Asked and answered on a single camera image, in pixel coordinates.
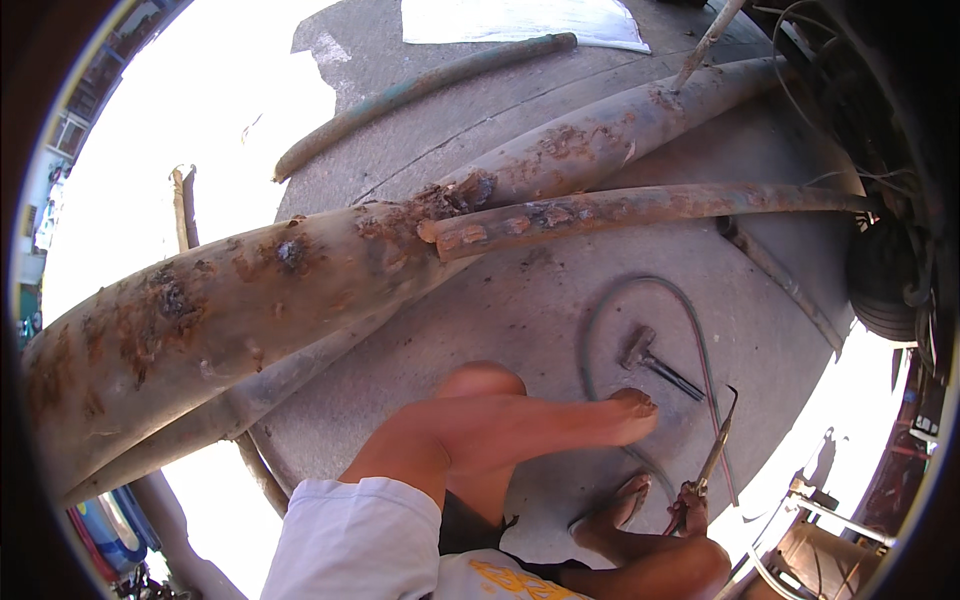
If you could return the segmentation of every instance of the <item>rusty pipe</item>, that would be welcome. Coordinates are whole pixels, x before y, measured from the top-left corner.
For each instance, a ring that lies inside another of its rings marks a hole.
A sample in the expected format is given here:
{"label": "rusty pipe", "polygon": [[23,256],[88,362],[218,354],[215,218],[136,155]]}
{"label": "rusty pipe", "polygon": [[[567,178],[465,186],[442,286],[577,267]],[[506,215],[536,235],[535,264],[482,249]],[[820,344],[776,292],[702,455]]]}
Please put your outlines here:
{"label": "rusty pipe", "polygon": [[[874,208],[855,208],[854,210],[874,212],[877,209],[879,209],[879,204]],[[800,307],[806,317],[810,319],[810,322],[824,336],[830,347],[833,348],[836,353],[835,360],[840,360],[840,352],[843,351],[843,337],[837,333],[836,328],[824,314],[824,311],[804,292],[804,288],[800,287],[800,283],[790,275],[790,272],[753,235],[741,228],[736,219],[731,217],[717,219],[717,231],[746,254],[747,258],[754,261],[754,264],[763,273],[767,274],[781,290],[786,292],[786,295]]]}
{"label": "rusty pipe", "polygon": [[[780,64],[786,65],[783,59]],[[554,119],[437,181],[496,174],[478,209],[584,191],[668,141],[777,84],[773,59],[700,69],[678,92],[672,77],[614,94]]]}
{"label": "rusty pipe", "polygon": [[412,298],[385,306],[366,319],[290,354],[165,425],[97,469],[63,497],[62,505],[72,506],[118,488],[220,440],[237,439],[397,312],[458,272],[459,269],[445,271],[442,278]]}
{"label": "rusty pipe", "polygon": [[753,212],[876,210],[876,201],[795,185],[696,183],[590,192],[502,206],[421,226],[441,260],[662,221]]}
{"label": "rusty pipe", "polygon": [[249,231],[102,288],[46,327],[21,364],[52,489],[441,278],[415,232],[424,214],[377,203]]}

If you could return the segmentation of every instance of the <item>truck wheel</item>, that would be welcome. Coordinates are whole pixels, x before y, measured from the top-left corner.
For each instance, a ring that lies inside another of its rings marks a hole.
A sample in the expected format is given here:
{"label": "truck wheel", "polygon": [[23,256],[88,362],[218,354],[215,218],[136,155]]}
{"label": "truck wheel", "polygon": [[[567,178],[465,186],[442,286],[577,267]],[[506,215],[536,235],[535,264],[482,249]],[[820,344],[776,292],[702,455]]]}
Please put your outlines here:
{"label": "truck wheel", "polygon": [[896,219],[881,219],[853,237],[847,289],[853,313],[868,331],[895,342],[917,339],[917,309],[903,302],[903,287],[915,274],[909,238]]}

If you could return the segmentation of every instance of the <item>window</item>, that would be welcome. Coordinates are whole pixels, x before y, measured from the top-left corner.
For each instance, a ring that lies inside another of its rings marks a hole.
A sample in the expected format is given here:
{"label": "window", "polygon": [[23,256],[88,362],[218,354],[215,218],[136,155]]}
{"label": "window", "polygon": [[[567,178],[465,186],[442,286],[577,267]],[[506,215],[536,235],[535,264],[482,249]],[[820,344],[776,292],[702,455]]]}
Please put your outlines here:
{"label": "window", "polygon": [[73,158],[80,150],[80,144],[84,141],[88,127],[89,125],[83,119],[73,113],[61,113],[60,120],[54,127],[47,145]]}
{"label": "window", "polygon": [[36,206],[30,205],[27,214],[24,215],[23,234],[27,237],[34,237],[34,220],[36,219]]}

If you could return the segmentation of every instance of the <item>white paper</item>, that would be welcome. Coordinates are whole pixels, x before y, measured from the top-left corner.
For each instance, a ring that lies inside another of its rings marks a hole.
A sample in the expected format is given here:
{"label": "white paper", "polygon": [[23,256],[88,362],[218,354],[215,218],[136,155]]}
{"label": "white paper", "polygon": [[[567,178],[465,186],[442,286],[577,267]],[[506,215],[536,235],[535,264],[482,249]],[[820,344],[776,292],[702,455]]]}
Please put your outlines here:
{"label": "white paper", "polygon": [[650,54],[618,0],[403,0],[403,41],[521,41],[573,32],[581,46]]}

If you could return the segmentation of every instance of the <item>flip-flop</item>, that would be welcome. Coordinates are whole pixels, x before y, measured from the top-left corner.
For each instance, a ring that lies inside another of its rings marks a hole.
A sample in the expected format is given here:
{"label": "flip-flop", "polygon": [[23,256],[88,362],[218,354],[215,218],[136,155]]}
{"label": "flip-flop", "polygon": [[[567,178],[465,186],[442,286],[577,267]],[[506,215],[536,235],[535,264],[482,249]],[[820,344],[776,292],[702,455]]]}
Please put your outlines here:
{"label": "flip-flop", "polygon": [[[630,493],[628,493],[628,494],[626,494],[626,495],[620,495],[620,493],[623,492],[623,489],[626,488],[628,485],[630,485],[630,482],[632,482],[634,479],[636,479],[636,478],[639,477],[640,475],[644,475],[644,474],[647,475],[647,477],[649,478],[649,479],[647,480],[647,484],[646,484],[645,486],[641,486],[640,489],[637,490],[636,492],[630,492]],[[580,514],[576,515],[576,516],[573,518],[573,520],[571,520],[571,521],[566,525],[566,532],[567,532],[570,536],[573,536],[573,530],[576,529],[576,528],[577,528],[577,525],[579,525],[579,524],[582,523],[583,521],[585,521],[585,520],[587,520],[588,518],[596,515],[597,513],[600,513],[600,512],[602,512],[602,511],[606,511],[607,509],[609,509],[609,508],[612,507],[612,506],[615,506],[615,505],[620,504],[620,503],[622,503],[622,502],[627,502],[628,500],[631,500],[631,499],[636,498],[636,502],[634,503],[634,509],[630,512],[630,516],[628,516],[628,517],[627,517],[627,520],[625,520],[625,521],[623,522],[623,524],[620,525],[620,527],[629,527],[630,524],[631,524],[631,522],[633,522],[634,517],[636,516],[636,514],[640,511],[640,508],[643,507],[643,500],[646,499],[646,493],[648,493],[648,492],[650,491],[650,486],[651,486],[652,483],[653,483],[653,478],[650,477],[650,474],[647,473],[647,471],[645,471],[645,470],[640,470],[640,471],[635,472],[633,475],[631,475],[630,477],[628,477],[627,480],[624,481],[623,484],[622,484],[619,488],[617,488],[616,492],[614,492],[610,497],[608,497],[607,499],[605,499],[605,500],[603,500],[603,501],[601,501],[601,502],[599,502],[599,503],[591,506],[590,508],[588,508],[588,509],[584,510],[583,512],[581,512]]]}

